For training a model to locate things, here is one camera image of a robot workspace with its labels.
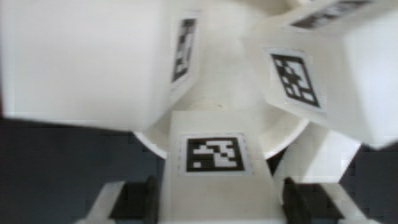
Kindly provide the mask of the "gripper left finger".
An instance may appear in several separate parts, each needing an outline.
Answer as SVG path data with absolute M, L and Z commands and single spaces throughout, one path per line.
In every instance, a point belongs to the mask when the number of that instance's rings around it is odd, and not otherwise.
M 144 182 L 108 182 L 76 224 L 158 224 L 158 206 L 154 176 Z

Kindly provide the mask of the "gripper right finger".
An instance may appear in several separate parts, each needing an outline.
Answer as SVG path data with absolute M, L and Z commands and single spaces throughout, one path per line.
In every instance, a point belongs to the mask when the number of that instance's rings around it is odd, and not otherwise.
M 284 179 L 286 224 L 380 224 L 360 211 L 337 183 L 298 183 Z

